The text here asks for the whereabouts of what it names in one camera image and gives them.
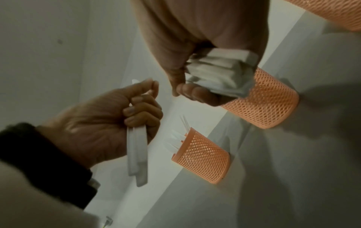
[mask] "black sleeve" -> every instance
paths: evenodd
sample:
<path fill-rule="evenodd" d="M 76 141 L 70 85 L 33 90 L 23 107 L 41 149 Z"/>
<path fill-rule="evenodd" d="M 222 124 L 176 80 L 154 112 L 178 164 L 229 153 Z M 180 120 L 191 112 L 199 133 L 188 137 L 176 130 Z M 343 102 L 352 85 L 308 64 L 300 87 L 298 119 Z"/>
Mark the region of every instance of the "black sleeve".
<path fill-rule="evenodd" d="M 55 147 L 30 124 L 17 124 L 0 132 L 0 159 L 21 170 L 33 186 L 84 209 L 97 190 L 91 171 Z"/>

